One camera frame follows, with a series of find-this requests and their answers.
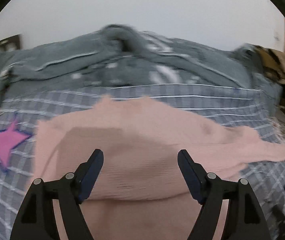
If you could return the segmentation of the dark wooden headboard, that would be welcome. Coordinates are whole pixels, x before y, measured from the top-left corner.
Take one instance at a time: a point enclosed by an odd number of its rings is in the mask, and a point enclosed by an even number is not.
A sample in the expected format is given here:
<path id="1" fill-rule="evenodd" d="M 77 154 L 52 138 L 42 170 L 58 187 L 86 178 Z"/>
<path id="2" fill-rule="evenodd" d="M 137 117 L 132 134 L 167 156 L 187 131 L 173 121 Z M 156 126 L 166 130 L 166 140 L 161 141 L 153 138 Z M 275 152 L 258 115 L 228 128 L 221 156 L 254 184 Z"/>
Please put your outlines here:
<path id="1" fill-rule="evenodd" d="M 0 51 L 14 51 L 21 49 L 21 36 L 14 35 L 0 40 Z"/>

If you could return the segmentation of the pink knitted sweater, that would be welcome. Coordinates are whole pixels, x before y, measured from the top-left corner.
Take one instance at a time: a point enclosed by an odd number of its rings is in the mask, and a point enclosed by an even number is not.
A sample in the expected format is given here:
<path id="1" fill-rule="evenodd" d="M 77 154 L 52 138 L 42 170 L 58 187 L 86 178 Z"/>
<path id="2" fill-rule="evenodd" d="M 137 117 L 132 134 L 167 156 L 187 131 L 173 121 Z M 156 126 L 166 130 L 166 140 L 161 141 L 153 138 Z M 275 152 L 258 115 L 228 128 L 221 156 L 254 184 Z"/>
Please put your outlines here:
<path id="1" fill-rule="evenodd" d="M 38 122 L 34 177 L 60 179 L 95 149 L 104 164 L 81 204 L 95 239 L 187 239 L 200 205 L 178 167 L 182 149 L 207 172 L 233 181 L 249 163 L 285 160 L 284 144 L 264 141 L 248 126 L 224 127 L 147 97 L 104 97 L 87 111 Z"/>

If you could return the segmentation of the grey checked bed sheet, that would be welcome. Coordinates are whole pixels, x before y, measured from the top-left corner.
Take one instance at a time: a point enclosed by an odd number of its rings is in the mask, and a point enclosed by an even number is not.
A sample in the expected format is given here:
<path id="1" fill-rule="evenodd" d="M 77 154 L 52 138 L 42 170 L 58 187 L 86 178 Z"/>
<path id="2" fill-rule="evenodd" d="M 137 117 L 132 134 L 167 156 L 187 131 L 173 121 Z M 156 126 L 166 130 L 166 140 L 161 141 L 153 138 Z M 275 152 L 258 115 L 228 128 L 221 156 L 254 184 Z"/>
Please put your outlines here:
<path id="1" fill-rule="evenodd" d="M 145 85 L 118 88 L 81 88 L 52 90 L 19 98 L 10 96 L 0 107 L 0 130 L 7 128 L 13 117 L 18 128 L 32 133 L 36 122 L 54 116 L 89 109 L 99 98 L 109 94 L 114 100 L 127 100 L 148 95 L 168 105 L 191 111 L 228 127 L 249 126 L 268 142 L 280 143 L 278 125 L 269 118 L 263 94 L 255 89 L 210 85 Z M 0 167 L 0 239 L 9 239 L 18 208 L 23 200 L 23 187 L 31 177 L 34 139 L 30 138 L 13 150 L 7 172 Z M 258 162 L 242 171 L 249 180 L 265 214 L 272 239 L 278 235 L 273 206 L 285 212 L 285 161 Z"/>

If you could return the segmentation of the grey-green fleece blanket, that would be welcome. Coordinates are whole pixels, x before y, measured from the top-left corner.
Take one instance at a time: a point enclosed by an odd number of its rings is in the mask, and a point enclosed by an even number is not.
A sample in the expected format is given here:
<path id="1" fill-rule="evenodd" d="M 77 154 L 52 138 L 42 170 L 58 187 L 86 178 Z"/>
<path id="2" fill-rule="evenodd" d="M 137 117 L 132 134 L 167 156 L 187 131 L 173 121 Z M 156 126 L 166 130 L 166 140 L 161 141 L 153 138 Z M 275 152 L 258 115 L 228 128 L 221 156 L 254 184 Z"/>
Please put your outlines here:
<path id="1" fill-rule="evenodd" d="M 112 24 L 67 41 L 0 51 L 0 104 L 50 90 L 167 83 L 257 89 L 270 113 L 281 95 L 250 44 L 224 51 Z"/>

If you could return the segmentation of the brown camouflage garment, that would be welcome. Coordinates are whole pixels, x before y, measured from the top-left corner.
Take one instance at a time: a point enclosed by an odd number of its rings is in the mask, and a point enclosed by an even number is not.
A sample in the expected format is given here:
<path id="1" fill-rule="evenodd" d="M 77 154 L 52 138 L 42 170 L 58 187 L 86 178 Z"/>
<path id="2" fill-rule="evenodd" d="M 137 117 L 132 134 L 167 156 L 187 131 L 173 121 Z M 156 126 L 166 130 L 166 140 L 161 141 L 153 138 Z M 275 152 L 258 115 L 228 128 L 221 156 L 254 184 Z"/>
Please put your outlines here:
<path id="1" fill-rule="evenodd" d="M 255 46 L 255 51 L 260 56 L 264 76 L 285 85 L 285 53 L 261 46 Z"/>

